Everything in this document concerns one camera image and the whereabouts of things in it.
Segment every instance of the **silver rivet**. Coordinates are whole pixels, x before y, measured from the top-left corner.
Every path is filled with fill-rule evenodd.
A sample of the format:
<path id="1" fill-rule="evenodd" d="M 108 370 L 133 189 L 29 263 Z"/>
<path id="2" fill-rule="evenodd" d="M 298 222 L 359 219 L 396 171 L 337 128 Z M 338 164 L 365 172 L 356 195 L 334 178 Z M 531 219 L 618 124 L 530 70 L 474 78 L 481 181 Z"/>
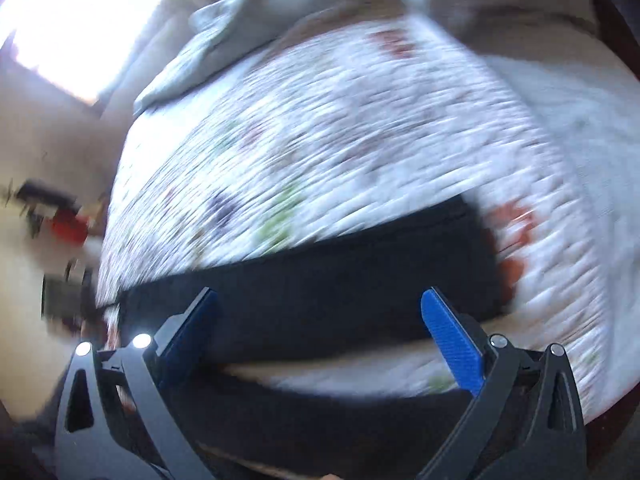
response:
<path id="1" fill-rule="evenodd" d="M 493 334 L 489 341 L 491 342 L 491 346 L 495 346 L 496 348 L 504 348 L 509 343 L 509 340 L 502 334 Z"/>
<path id="2" fill-rule="evenodd" d="M 553 343 L 551 345 L 551 353 L 558 357 L 562 357 L 564 355 L 564 347 L 561 344 Z"/>

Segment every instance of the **mattress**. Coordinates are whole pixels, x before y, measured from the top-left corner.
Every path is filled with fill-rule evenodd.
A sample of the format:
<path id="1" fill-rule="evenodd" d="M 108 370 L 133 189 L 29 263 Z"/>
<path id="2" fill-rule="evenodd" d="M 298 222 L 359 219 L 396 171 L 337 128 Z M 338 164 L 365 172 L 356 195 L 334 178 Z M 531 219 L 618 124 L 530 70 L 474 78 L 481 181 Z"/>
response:
<path id="1" fill-rule="evenodd" d="M 588 194 L 559 143 L 479 57 L 397 2 L 377 1 L 350 0 L 364 18 L 347 12 L 339 26 L 345 7 L 321 13 L 137 119 L 114 183 L 98 300 L 463 193 L 500 257 L 524 262 L 509 312 L 485 330 L 523 348 L 564 344 L 585 420 L 595 418 L 611 326 Z M 506 210 L 516 214 L 501 221 Z M 523 216 L 527 240 L 514 243 Z M 229 371 L 324 394 L 455 387 L 431 341 Z"/>

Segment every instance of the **window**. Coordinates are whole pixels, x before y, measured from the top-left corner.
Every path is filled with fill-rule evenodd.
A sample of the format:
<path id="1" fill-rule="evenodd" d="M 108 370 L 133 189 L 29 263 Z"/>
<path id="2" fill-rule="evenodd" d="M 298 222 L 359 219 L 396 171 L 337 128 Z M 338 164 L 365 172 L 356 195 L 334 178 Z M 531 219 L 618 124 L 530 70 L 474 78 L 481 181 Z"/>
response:
<path id="1" fill-rule="evenodd" d="M 5 0 L 0 45 L 19 64 L 93 105 L 160 1 Z"/>

